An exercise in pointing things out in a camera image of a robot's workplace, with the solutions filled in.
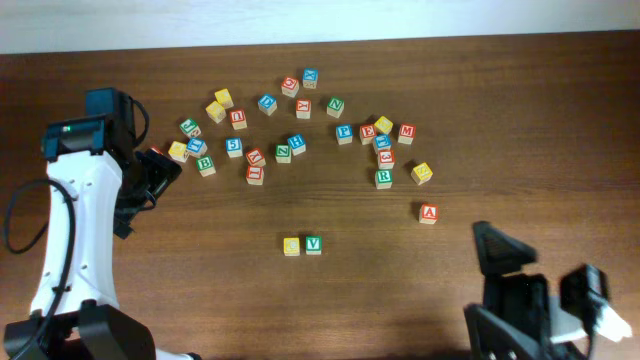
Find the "yellow C block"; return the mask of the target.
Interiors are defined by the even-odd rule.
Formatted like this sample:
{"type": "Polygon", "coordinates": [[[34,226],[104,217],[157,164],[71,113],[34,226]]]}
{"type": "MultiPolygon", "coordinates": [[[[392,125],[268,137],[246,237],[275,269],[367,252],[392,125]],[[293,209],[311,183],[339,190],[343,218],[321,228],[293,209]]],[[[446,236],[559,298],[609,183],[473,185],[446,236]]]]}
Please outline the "yellow C block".
{"type": "Polygon", "coordinates": [[[298,237],[284,238],[283,253],[285,256],[299,256],[301,254],[300,239],[298,237]]]}

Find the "green V block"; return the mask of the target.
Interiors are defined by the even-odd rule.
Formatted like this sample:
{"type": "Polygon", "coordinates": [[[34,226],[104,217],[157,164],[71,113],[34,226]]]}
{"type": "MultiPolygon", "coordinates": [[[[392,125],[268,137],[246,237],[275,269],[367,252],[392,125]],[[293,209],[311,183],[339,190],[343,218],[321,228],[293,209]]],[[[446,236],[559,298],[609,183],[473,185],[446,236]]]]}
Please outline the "green V block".
{"type": "Polygon", "coordinates": [[[321,236],[307,236],[305,238],[305,252],[307,255],[321,255],[323,239],[321,236]]]}

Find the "blue P block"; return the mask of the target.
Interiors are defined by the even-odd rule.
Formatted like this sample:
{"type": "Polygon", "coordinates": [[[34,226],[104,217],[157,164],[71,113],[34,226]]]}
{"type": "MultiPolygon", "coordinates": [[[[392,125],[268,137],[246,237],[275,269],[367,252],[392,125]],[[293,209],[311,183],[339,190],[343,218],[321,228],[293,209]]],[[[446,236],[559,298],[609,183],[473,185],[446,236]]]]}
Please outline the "blue P block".
{"type": "Polygon", "coordinates": [[[353,131],[349,124],[336,127],[336,139],[339,145],[349,144],[353,141],[353,131]]]}

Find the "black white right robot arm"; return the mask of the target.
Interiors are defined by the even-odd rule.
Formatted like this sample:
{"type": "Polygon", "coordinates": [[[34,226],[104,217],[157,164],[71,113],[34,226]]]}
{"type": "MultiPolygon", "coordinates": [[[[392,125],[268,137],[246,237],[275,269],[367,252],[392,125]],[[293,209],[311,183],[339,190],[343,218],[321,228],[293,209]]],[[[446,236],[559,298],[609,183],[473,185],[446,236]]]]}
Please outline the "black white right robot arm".
{"type": "Polygon", "coordinates": [[[527,275],[536,250],[487,221],[472,224],[483,301],[464,308],[474,359],[591,359],[596,325],[609,301],[607,275],[590,264],[566,274],[560,283],[560,309],[578,319],[588,345],[581,352],[572,340],[552,340],[552,303],[542,274],[527,275]]]}

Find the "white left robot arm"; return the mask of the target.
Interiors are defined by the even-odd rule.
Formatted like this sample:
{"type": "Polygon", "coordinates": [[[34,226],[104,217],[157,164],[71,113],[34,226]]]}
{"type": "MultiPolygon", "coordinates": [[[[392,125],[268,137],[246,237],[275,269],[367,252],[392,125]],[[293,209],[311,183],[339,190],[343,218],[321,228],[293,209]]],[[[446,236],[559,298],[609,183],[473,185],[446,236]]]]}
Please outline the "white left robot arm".
{"type": "Polygon", "coordinates": [[[113,239],[155,207],[179,175],[153,150],[138,153],[132,121],[99,114],[52,124],[43,139],[50,190],[43,273],[28,319],[5,328],[12,359],[171,359],[119,308],[113,239]]]}

